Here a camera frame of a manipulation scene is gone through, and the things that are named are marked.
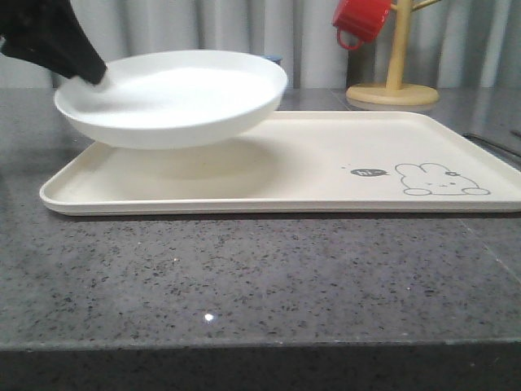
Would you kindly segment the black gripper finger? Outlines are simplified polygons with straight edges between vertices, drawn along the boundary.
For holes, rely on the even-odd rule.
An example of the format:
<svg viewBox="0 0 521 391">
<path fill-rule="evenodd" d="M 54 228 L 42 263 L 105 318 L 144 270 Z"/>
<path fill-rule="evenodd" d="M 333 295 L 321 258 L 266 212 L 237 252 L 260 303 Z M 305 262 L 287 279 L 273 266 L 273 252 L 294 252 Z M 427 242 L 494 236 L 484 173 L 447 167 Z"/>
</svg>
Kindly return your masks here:
<svg viewBox="0 0 521 391">
<path fill-rule="evenodd" d="M 69 1 L 2 1 L 1 39 L 3 55 L 67 79 L 96 86 L 107 71 Z"/>
</svg>

